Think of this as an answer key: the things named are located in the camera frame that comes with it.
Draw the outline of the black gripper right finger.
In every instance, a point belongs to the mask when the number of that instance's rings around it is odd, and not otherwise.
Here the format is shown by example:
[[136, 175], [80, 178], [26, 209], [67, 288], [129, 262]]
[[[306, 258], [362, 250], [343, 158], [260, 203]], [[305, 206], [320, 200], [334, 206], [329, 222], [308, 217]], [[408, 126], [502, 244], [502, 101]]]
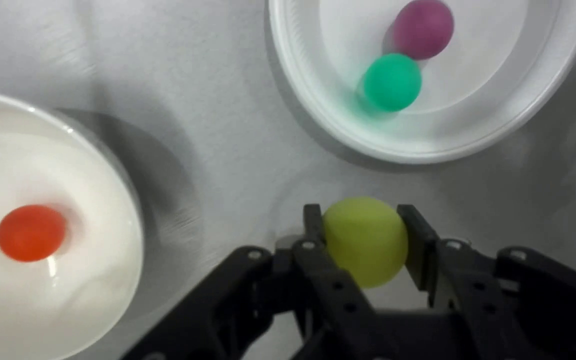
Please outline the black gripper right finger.
[[440, 238], [398, 206], [406, 269], [429, 309], [396, 315], [405, 355], [419, 360], [576, 360], [576, 270], [524, 247], [485, 256]]

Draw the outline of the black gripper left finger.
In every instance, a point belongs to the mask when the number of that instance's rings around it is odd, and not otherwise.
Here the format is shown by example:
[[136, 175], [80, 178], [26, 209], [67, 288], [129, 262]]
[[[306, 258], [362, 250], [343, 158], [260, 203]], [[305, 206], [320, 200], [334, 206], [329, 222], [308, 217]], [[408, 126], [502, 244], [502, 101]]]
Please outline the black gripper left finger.
[[306, 205], [302, 221], [275, 253], [231, 253], [123, 360], [241, 360], [284, 313], [305, 341], [294, 360], [394, 360], [375, 309], [327, 254], [320, 206]]

